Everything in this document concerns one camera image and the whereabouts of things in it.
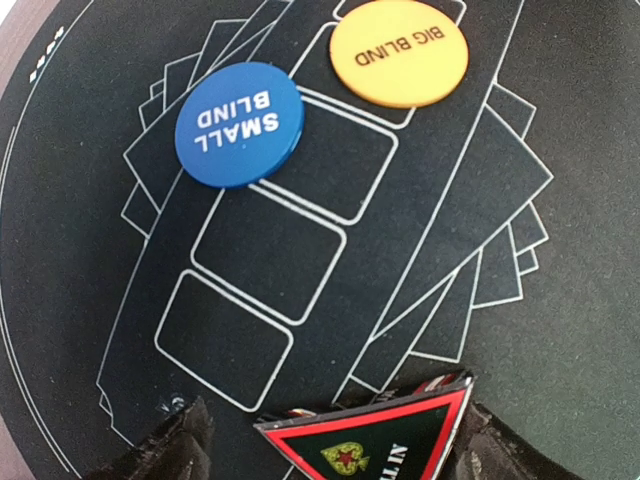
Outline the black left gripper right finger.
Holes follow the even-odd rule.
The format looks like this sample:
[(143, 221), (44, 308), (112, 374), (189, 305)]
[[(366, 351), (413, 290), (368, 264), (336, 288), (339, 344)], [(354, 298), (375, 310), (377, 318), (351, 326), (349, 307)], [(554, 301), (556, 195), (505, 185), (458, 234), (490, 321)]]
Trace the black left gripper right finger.
[(525, 441), (493, 412), (472, 402), (452, 448), (453, 479), (573, 479), (580, 477)]

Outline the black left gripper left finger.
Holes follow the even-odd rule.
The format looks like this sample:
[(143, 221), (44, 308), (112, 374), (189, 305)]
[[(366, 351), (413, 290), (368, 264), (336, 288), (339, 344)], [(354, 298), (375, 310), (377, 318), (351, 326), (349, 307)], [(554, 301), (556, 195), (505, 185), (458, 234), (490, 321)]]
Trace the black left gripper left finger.
[(207, 406), (198, 397), (139, 445), (84, 479), (208, 479), (214, 431)]

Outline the red triangular all-in marker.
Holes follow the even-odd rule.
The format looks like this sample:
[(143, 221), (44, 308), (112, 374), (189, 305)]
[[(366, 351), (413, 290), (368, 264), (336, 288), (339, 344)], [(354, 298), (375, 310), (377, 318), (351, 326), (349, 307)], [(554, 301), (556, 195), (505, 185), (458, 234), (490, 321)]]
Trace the red triangular all-in marker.
[(454, 371), (349, 408), (264, 416), (254, 428), (308, 479), (436, 479), (474, 383), (471, 372)]

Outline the blue small blind button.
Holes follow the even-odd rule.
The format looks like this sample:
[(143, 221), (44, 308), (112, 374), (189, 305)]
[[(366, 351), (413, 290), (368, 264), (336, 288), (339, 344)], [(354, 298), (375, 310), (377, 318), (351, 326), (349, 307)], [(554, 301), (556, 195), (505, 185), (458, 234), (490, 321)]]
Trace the blue small blind button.
[(183, 169), (214, 188), (240, 188), (276, 172), (301, 138), (305, 107), (281, 69), (260, 62), (225, 67), (182, 106), (174, 144)]

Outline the yellow big blind button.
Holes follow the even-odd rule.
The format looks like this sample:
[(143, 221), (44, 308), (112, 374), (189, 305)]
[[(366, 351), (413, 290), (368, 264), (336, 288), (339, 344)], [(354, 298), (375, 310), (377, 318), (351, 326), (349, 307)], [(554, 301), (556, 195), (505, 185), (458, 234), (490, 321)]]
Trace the yellow big blind button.
[(331, 34), (329, 57), (355, 95), (396, 109), (444, 99), (470, 63), (457, 24), (419, 1), (371, 1), (350, 11)]

